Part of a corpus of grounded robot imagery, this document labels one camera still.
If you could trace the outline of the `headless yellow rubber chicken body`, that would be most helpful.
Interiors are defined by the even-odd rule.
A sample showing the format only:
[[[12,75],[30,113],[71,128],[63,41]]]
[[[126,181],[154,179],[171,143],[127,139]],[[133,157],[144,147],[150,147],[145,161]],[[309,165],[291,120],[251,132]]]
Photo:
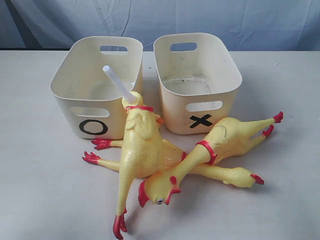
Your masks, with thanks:
[[[147,177],[164,169],[163,143],[159,127],[164,123],[149,106],[124,107],[127,118],[121,147],[119,185],[113,234],[122,240],[125,225],[126,201],[134,178]]]

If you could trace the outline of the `yellow rubber chicken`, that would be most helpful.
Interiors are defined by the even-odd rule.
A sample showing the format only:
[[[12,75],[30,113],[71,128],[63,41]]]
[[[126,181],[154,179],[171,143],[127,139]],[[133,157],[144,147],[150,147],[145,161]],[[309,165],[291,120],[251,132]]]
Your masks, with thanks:
[[[240,121],[233,117],[219,120],[203,140],[171,169],[156,172],[144,180],[138,190],[138,201],[144,207],[148,201],[153,204],[170,203],[171,196],[181,192],[180,183],[190,171],[200,164],[216,165],[232,156],[240,156],[262,143],[280,123],[283,112],[274,117],[257,121]]]

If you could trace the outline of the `chicken head neck white tube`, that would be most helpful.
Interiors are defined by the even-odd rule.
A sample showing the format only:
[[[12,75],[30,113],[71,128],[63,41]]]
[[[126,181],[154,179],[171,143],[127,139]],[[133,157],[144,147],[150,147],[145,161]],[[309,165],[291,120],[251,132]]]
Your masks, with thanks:
[[[129,113],[131,109],[141,109],[147,110],[153,114],[156,120],[156,126],[159,129],[162,124],[164,124],[164,119],[159,115],[154,113],[154,109],[152,107],[146,106],[143,101],[143,97],[137,91],[129,91],[125,84],[120,80],[117,74],[112,70],[109,65],[105,65],[103,68],[103,72],[109,77],[112,83],[117,87],[119,92],[122,94],[122,106],[126,112]]]

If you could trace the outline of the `yellow rubber chicken underneath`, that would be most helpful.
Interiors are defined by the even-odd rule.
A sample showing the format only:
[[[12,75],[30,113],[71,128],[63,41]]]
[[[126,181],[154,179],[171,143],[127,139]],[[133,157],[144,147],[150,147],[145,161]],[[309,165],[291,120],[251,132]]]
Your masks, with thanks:
[[[110,147],[121,148],[123,145],[122,140],[109,140],[103,138],[95,138],[91,142],[96,145],[95,149],[97,150],[102,150]],[[165,139],[162,140],[162,145],[164,151],[163,156],[165,160],[165,170],[169,170],[175,167],[187,156],[187,153],[185,151]],[[82,159],[87,163],[100,165],[117,172],[120,168],[119,161],[111,161],[100,158],[93,152],[84,152],[84,156],[82,157]],[[223,168],[214,164],[209,165],[207,163],[204,163],[195,166],[189,173],[205,176],[207,178],[222,181],[224,184],[232,184],[240,188],[250,188],[254,183],[260,185],[264,184],[264,180],[260,176],[250,172],[243,167]]]

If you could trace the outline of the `cream bin marked X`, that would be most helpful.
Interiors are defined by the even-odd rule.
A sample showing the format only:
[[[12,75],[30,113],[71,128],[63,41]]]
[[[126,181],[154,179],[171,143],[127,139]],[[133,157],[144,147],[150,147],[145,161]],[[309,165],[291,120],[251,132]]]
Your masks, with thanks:
[[[243,79],[217,36],[202,32],[164,35],[154,41],[153,50],[169,131],[208,133],[228,116]]]

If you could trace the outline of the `cream bin marked O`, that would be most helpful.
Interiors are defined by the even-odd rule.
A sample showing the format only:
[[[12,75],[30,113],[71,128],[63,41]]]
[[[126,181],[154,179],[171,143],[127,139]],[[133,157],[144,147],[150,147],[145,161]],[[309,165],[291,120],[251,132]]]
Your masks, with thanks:
[[[69,50],[50,90],[76,136],[120,140],[127,114],[123,94],[104,73],[108,65],[128,91],[141,93],[143,45],[134,38],[90,36]]]

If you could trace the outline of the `blue backdrop cloth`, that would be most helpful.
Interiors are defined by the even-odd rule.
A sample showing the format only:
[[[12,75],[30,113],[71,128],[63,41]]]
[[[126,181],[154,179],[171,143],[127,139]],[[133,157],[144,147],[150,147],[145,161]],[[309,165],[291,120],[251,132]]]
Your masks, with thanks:
[[[90,36],[209,33],[232,51],[317,51],[317,0],[3,0],[3,49],[68,49]]]

